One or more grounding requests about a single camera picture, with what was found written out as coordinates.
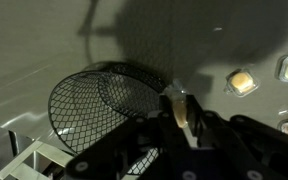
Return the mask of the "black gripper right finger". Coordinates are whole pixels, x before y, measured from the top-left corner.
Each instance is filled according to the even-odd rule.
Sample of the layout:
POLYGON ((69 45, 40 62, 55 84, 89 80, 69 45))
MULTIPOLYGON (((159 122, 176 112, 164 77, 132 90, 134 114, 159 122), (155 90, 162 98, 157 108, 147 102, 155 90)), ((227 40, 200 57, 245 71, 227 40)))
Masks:
POLYGON ((223 119, 188 95, 189 127, 218 156, 224 180, 288 180, 288 135, 245 115, 223 119))

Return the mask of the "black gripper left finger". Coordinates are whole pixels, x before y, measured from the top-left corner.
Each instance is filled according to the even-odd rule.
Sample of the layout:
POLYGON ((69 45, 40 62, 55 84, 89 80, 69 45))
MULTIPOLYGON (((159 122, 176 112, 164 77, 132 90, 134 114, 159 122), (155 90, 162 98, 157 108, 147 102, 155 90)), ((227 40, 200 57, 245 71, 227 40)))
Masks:
POLYGON ((160 97, 160 112, 122 123, 70 160, 65 175, 67 180, 122 180, 153 148, 158 150, 157 158, 138 180, 180 179, 184 133, 177 126, 166 96, 160 97))

